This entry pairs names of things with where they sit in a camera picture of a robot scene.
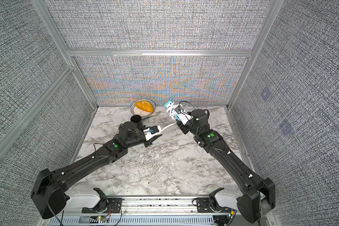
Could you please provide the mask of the teal power strip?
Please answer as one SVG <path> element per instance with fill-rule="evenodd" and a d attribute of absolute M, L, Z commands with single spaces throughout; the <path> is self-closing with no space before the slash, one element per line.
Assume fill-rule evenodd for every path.
<path fill-rule="evenodd" d="M 173 120 L 180 121 L 177 116 L 179 110 L 181 110 L 180 104 L 176 105 L 172 101 L 168 101 L 164 106 L 166 108 L 166 112 Z"/>

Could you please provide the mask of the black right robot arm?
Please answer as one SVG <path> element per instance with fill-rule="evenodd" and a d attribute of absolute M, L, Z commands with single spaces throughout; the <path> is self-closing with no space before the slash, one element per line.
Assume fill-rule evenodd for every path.
<path fill-rule="evenodd" d="M 190 113 L 180 110 L 177 125 L 184 134 L 193 134 L 196 143 L 224 167 L 241 191 L 236 195 L 218 188 L 210 193 L 211 210 L 237 210 L 248 222 L 255 223 L 276 207 L 275 184 L 270 178 L 263 179 L 255 173 L 231 150 L 224 138 L 210 128 L 209 116 L 207 109 L 195 109 Z"/>

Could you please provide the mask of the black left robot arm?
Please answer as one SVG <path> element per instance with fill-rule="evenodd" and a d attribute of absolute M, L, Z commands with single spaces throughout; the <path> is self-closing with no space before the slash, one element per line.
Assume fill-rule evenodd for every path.
<path fill-rule="evenodd" d="M 114 163 L 127 154 L 130 147 L 151 145 L 162 134 L 160 126 L 145 127 L 141 123 L 127 121 L 119 126 L 119 132 L 95 152 L 54 171 L 39 172 L 31 191 L 31 199 L 43 219 L 60 213 L 71 200 L 69 188 L 97 169 Z"/>

